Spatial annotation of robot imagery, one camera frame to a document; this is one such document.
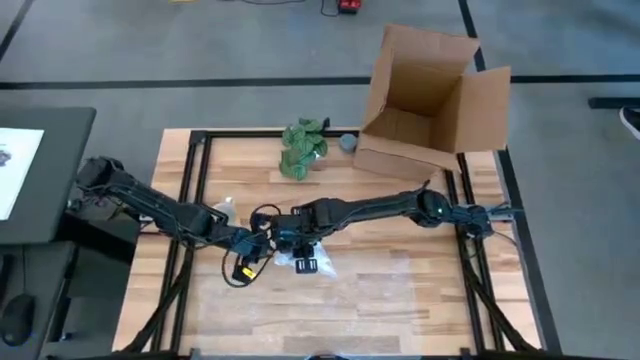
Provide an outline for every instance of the small gray object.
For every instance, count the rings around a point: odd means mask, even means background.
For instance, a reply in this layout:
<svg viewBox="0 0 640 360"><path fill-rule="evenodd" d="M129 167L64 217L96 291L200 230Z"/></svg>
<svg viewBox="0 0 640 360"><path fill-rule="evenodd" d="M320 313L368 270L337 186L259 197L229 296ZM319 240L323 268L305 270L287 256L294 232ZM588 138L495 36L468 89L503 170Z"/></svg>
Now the small gray object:
<svg viewBox="0 0 640 360"><path fill-rule="evenodd" d="M356 145L358 145L358 138L351 134L344 134L340 136L340 149L342 151L352 154L356 151Z"/></svg>

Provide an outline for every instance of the gray floor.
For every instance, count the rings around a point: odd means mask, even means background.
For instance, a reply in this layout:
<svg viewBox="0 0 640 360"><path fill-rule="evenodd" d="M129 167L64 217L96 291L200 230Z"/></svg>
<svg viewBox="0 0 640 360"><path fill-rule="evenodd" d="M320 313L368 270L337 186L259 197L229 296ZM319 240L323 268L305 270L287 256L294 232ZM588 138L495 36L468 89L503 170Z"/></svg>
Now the gray floor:
<svg viewBox="0 0 640 360"><path fill-rule="evenodd" d="M0 31L19 1L0 3ZM382 26L464 34L457 2L369 0L325 18L320 1L256 7L201 0L36 0L0 63L2 81L367 75ZM470 0L489 67L518 75L640 73L634 0ZM357 125L366 86L3 91L0 106L98 110L87 156L122 159L149 181L162 129ZM566 353L637 358L640 142L589 96L640 84L514 85L509 145Z"/></svg>

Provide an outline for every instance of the computer mouse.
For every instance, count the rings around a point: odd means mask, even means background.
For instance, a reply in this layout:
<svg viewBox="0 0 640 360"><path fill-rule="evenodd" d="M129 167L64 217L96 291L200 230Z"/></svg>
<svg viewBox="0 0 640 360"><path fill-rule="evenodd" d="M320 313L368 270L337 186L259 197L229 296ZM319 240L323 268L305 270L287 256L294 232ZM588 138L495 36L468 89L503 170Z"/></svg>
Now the computer mouse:
<svg viewBox="0 0 640 360"><path fill-rule="evenodd" d="M0 318L0 337L9 346L20 346L31 336L35 298L21 294L9 300Z"/></svg>

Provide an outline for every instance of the yellow tag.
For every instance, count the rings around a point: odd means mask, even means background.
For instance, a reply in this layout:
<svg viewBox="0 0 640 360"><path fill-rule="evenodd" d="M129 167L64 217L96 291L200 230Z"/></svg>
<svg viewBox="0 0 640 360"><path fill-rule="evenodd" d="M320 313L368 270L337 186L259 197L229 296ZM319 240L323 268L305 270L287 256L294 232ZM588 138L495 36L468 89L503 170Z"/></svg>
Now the yellow tag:
<svg viewBox="0 0 640 360"><path fill-rule="evenodd" d="M247 275L251 280L253 280L253 278L256 277L256 273L254 273L253 270L249 268L242 268L242 273Z"/></svg>

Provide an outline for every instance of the white paper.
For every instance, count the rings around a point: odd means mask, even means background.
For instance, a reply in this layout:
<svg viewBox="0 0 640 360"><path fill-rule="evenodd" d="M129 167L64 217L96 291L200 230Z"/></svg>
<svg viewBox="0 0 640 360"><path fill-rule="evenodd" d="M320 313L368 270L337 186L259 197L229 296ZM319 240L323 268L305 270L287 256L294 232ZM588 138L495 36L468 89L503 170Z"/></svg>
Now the white paper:
<svg viewBox="0 0 640 360"><path fill-rule="evenodd" d="M0 128L0 221L9 219L44 130Z"/></svg>

